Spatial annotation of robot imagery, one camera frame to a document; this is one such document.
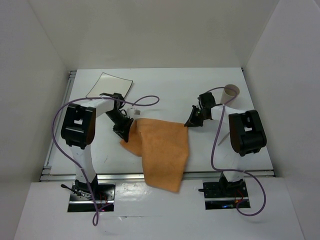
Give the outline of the orange cloth napkin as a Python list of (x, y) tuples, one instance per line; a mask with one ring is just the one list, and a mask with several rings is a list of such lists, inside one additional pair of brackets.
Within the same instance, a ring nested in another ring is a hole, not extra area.
[(178, 193), (189, 158), (189, 132), (183, 123), (158, 119), (134, 120), (124, 149), (141, 158), (148, 186)]

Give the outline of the silver table knife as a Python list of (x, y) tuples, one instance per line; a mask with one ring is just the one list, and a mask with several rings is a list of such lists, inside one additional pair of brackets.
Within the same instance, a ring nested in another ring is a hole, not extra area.
[(228, 137), (229, 137), (230, 133), (228, 132), (218, 143), (218, 145), (220, 146)]

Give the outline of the beige cylindrical cup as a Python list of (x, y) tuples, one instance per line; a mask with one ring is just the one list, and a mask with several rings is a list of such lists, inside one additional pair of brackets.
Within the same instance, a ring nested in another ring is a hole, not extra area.
[(234, 84), (227, 84), (223, 88), (220, 103), (230, 106), (240, 94), (240, 89)]

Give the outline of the square white plate black rim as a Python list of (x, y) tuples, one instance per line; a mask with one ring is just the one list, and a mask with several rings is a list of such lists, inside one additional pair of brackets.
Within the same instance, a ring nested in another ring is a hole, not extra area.
[(102, 94), (121, 94), (125, 98), (132, 85), (132, 80), (120, 78), (103, 72), (86, 97), (93, 98)]

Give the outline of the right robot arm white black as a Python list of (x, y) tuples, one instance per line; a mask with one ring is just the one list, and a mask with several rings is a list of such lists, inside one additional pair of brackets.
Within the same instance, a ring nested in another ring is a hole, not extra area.
[[(241, 159), (246, 155), (257, 154), (267, 145), (267, 137), (259, 113), (256, 110), (241, 111), (228, 107), (227, 104), (233, 101), (238, 93), (229, 87), (225, 90), (230, 90), (233, 96), (221, 103), (216, 103), (210, 91), (200, 94), (197, 98), (198, 105), (192, 106), (191, 114), (184, 126), (202, 127), (205, 120), (213, 119), (214, 113), (220, 114), (210, 164), (214, 170), (221, 172), (218, 182), (220, 194), (230, 196), (234, 191), (242, 188), (244, 183), (247, 168), (241, 163)], [(229, 128), (230, 145), (234, 152), (232, 166), (225, 169), (217, 168), (214, 163), (215, 150), (223, 123)]]

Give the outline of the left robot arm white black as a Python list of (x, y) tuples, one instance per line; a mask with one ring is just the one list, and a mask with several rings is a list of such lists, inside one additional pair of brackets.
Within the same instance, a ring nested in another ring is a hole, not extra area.
[(101, 99), (68, 105), (61, 128), (61, 137), (69, 146), (75, 161), (75, 187), (88, 200), (99, 195), (98, 177), (94, 170), (91, 144), (96, 133), (96, 118), (106, 114), (113, 122), (113, 132), (126, 143), (133, 119), (121, 112), (124, 97), (120, 93), (103, 93)]

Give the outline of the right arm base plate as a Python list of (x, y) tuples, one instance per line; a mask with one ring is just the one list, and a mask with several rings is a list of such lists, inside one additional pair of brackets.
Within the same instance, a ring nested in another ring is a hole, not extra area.
[(243, 182), (236, 188), (222, 190), (218, 182), (203, 182), (198, 192), (203, 193), (206, 210), (239, 209), (251, 207), (247, 186)]

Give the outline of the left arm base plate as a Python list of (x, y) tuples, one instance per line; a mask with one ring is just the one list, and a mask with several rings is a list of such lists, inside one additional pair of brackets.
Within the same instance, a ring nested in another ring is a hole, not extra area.
[[(63, 188), (70, 190), (67, 211), (69, 213), (95, 212), (92, 195), (89, 192), (77, 190), (73, 183), (72, 187)], [(94, 199), (100, 212), (113, 212), (115, 207), (115, 184), (99, 184), (94, 192)]]

